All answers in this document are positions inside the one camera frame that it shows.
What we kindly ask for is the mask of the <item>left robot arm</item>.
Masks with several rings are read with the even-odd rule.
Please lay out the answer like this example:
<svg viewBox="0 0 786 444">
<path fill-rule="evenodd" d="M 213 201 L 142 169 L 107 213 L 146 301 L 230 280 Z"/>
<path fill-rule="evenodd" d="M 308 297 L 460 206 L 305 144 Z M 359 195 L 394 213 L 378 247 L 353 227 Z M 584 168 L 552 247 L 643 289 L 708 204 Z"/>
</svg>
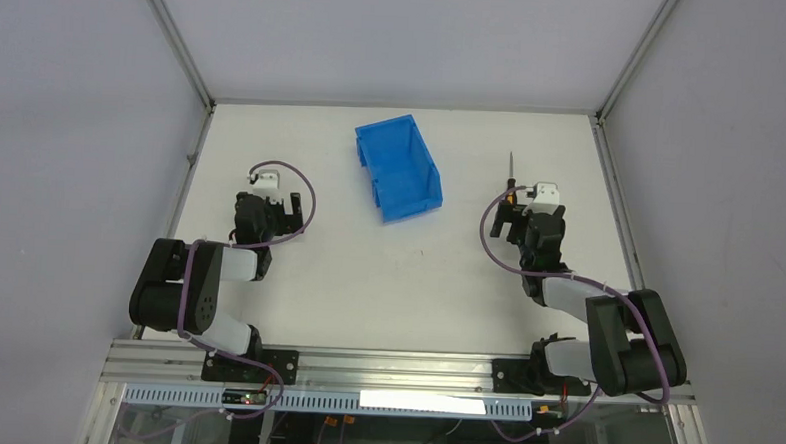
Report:
<svg viewBox="0 0 786 444">
<path fill-rule="evenodd" d="M 302 229 L 302 198 L 271 199 L 241 191 L 234 207 L 230 246 L 218 241 L 187 244 L 156 240 L 129 299 L 134 325 L 159 332 L 183 333 L 213 350 L 247 359 L 262 358 L 257 328 L 218 307 L 223 282 L 256 282 L 272 264 L 271 243 Z"/>
</svg>

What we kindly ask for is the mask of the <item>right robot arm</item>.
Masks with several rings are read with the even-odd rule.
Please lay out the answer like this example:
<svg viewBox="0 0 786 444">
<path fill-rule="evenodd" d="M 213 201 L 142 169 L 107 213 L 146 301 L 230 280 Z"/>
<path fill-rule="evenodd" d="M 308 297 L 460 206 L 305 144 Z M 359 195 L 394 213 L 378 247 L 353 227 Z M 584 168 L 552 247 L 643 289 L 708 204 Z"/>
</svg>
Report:
<svg viewBox="0 0 786 444">
<path fill-rule="evenodd" d="M 527 297 L 587 326 L 585 340 L 552 334 L 533 344 L 528 389 L 543 395 L 584 381 L 610 397 L 666 403 L 672 387 L 685 383 L 687 366 L 660 295 L 651 289 L 622 292 L 571 272 L 562 261 L 564 212 L 563 205 L 536 211 L 503 199 L 489 232 L 481 234 L 504 236 L 518 248 L 512 270 Z"/>
</svg>

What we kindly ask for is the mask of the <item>black yellow screwdriver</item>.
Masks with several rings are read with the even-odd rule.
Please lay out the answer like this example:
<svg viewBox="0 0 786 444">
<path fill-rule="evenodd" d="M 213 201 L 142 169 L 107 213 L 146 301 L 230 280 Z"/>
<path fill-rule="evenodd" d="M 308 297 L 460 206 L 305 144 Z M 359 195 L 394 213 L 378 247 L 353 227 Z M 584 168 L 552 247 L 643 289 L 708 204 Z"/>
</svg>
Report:
<svg viewBox="0 0 786 444">
<path fill-rule="evenodd" d="M 509 205 L 515 205 L 517 203 L 517 194 L 515 191 L 515 187 L 517 186 L 517 181 L 514 174 L 515 168 L 515 161 L 513 152 L 509 152 L 509 167 L 508 167 L 508 179 L 507 179 L 507 189 L 508 193 L 505 196 L 505 202 Z"/>
</svg>

